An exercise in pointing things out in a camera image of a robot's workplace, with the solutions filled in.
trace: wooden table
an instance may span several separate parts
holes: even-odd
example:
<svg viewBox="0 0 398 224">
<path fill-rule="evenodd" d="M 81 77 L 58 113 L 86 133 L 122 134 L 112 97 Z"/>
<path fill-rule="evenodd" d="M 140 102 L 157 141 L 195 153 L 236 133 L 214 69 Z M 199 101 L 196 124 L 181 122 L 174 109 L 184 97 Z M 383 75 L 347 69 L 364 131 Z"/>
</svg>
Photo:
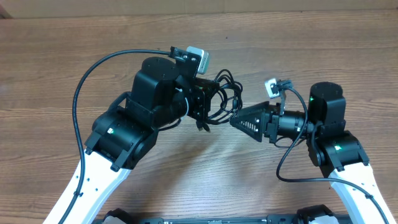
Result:
<svg viewBox="0 0 398 224">
<path fill-rule="evenodd" d="M 398 217 L 398 11 L 322 11 L 0 20 L 0 223 L 42 223 L 70 180 L 79 160 L 72 96 L 83 73 L 117 50 L 171 45 L 208 49 L 203 77 L 230 69 L 244 106 L 268 100 L 263 82 L 271 77 L 292 79 L 305 99 L 316 82 L 342 85 L 346 127 Z M 83 139 L 148 56 L 113 58 L 89 76 L 78 101 Z M 287 110 L 301 110 L 293 95 Z M 198 132 L 187 118 L 160 134 L 100 215 L 120 207 L 167 218 L 243 217 L 322 203 L 346 213 L 328 183 L 278 181 L 283 153 L 228 124 Z M 321 176 L 304 144 L 282 173 Z"/>
</svg>

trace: wooden tabletop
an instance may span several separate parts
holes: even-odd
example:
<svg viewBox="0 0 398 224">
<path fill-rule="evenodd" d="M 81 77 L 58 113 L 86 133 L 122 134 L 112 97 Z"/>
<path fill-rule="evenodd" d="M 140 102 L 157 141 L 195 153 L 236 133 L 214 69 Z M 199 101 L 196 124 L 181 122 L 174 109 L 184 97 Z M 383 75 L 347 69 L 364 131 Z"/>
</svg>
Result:
<svg viewBox="0 0 398 224">
<path fill-rule="evenodd" d="M 398 218 L 398 11 L 391 10 L 0 20 L 0 223 L 42 223 L 67 186 L 79 161 L 72 96 L 84 72 L 117 50 L 171 45 L 209 50 L 203 77 L 231 70 L 244 106 L 268 100 L 263 82 L 272 77 L 291 79 L 305 99 L 316 82 L 340 84 L 346 128 Z M 89 76 L 78 100 L 83 140 L 149 56 L 112 58 Z M 294 95 L 287 110 L 301 110 Z M 161 133 L 100 215 L 122 208 L 165 218 L 247 217 L 323 203 L 346 213 L 328 183 L 278 181 L 284 150 L 267 139 L 258 143 L 228 124 L 210 128 L 199 132 L 186 118 Z M 305 144 L 282 175 L 322 176 Z"/>
</svg>

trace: wall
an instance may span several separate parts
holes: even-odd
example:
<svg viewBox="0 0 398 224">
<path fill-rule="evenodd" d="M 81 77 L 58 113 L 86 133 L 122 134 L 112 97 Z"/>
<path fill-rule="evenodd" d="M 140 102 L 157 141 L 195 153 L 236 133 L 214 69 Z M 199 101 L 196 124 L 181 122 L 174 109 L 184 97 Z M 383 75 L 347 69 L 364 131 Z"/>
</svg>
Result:
<svg viewBox="0 0 398 224">
<path fill-rule="evenodd" d="M 0 0 L 0 5 L 13 18 L 38 18 L 395 9 L 398 0 Z"/>
</svg>

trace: robotic arm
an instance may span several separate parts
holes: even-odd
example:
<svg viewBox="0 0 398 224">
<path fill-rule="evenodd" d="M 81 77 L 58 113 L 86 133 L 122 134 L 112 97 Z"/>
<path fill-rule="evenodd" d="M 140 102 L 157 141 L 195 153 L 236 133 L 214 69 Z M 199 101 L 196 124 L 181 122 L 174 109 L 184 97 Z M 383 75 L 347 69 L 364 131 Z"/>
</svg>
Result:
<svg viewBox="0 0 398 224">
<path fill-rule="evenodd" d="M 222 75 L 222 70 L 214 80 L 197 77 L 197 73 L 206 72 L 210 60 L 204 50 L 189 47 L 185 51 L 172 47 L 170 52 L 157 54 L 168 55 L 175 63 L 162 57 L 143 61 L 131 92 L 120 95 L 94 122 L 93 132 L 85 142 L 85 153 L 44 223 L 60 220 L 59 223 L 91 223 L 113 190 L 154 147 L 159 131 L 176 127 L 184 116 L 195 119 L 197 128 L 206 131 L 210 130 L 208 124 L 229 122 L 259 142 L 263 136 L 269 138 L 270 143 L 276 143 L 277 136 L 295 139 L 294 144 L 298 139 L 307 140 L 309 156 L 314 165 L 321 168 L 324 177 L 360 186 L 352 187 L 342 181 L 331 182 L 354 223 L 383 223 L 381 213 L 389 223 L 395 223 L 374 181 L 369 158 L 359 141 L 350 132 L 344 131 L 345 99 L 339 85 L 323 82 L 312 86 L 308 113 L 301 113 L 285 111 L 285 90 L 294 90 L 291 81 L 272 79 L 265 83 L 266 90 L 270 98 L 281 97 L 281 103 L 270 105 L 266 101 L 242 109 L 243 87 L 233 80 L 229 71 L 225 70 L 228 76 Z M 91 67 L 82 80 L 106 59 Z M 226 84 L 220 85 L 221 81 L 226 81 Z M 234 96 L 228 98 L 225 89 L 233 90 Z M 221 97 L 220 110 L 209 115 L 211 99 L 216 94 Z M 126 100 L 125 107 L 119 106 L 123 100 Z M 231 110 L 226 110 L 228 100 L 233 102 Z M 215 119 L 223 112 L 226 115 Z M 278 177 L 282 163 L 277 170 Z M 366 189 L 368 195 L 365 197 L 359 189 Z M 377 202 L 379 210 L 372 201 Z M 325 223 L 320 220 L 332 218 L 330 211 L 319 210 L 302 210 L 297 223 Z"/>
</svg>

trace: brown table surface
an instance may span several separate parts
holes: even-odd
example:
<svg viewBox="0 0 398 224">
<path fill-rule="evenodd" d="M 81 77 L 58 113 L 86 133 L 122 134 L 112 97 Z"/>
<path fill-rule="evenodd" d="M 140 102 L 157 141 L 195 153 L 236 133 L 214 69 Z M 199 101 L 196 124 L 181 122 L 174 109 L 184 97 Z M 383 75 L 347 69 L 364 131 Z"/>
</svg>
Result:
<svg viewBox="0 0 398 224">
<path fill-rule="evenodd" d="M 398 11 L 320 11 L 0 20 L 0 223 L 41 223 L 68 184 L 79 160 L 72 96 L 83 73 L 117 50 L 171 45 L 209 50 L 203 77 L 230 69 L 244 86 L 244 106 L 268 100 L 263 82 L 271 77 L 292 79 L 305 99 L 316 82 L 342 85 L 346 128 L 398 217 Z M 113 58 L 90 75 L 78 101 L 83 140 L 148 56 Z M 301 110 L 294 95 L 287 110 Z M 346 213 L 328 183 L 278 181 L 283 153 L 228 124 L 198 132 L 186 118 L 160 134 L 100 215 L 122 208 L 165 218 L 246 217 L 322 203 Z M 302 144 L 282 175 L 321 173 Z"/>
</svg>

